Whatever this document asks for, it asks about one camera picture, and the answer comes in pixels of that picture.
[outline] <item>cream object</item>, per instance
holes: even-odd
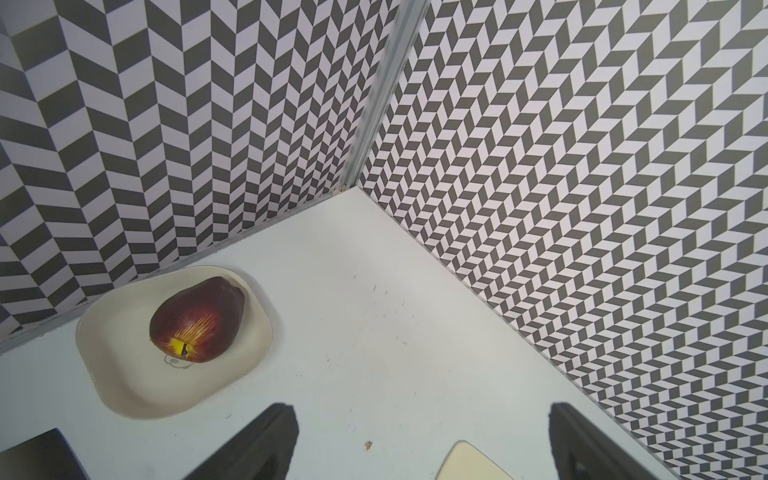
[[[512,480],[504,470],[465,441],[453,446],[437,480]]]
[[[149,337],[155,310],[170,296],[213,276],[245,293],[243,320],[234,343],[205,363],[175,359]],[[183,412],[253,370],[272,344],[272,326],[248,284],[218,266],[195,266],[113,290],[80,319],[80,355],[104,404],[134,419]]]

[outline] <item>apple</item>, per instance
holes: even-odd
[[[149,337],[166,354],[208,362],[230,347],[243,319],[243,291],[221,276],[181,290],[152,316]]]

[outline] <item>square plate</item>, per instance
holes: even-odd
[[[152,315],[170,296],[213,276],[245,293],[234,343],[205,363],[166,355],[150,340]],[[159,419],[192,408],[256,368],[272,345],[272,325],[240,276],[218,266],[192,266],[107,293],[80,318],[75,338],[107,407],[132,419]]]

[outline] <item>zigzag pattern backdrop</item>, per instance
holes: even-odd
[[[361,185],[675,472],[768,475],[768,10],[432,2]]]
[[[0,6],[0,339],[331,190],[398,0]]]

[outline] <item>white table surface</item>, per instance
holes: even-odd
[[[264,363],[186,412],[130,420],[98,398],[73,321],[0,356],[0,451],[58,427],[93,480],[183,478],[285,402],[289,478],[433,479],[463,439],[515,480],[555,479],[548,413],[566,401],[675,478],[358,189],[199,264],[251,282],[275,330]]]

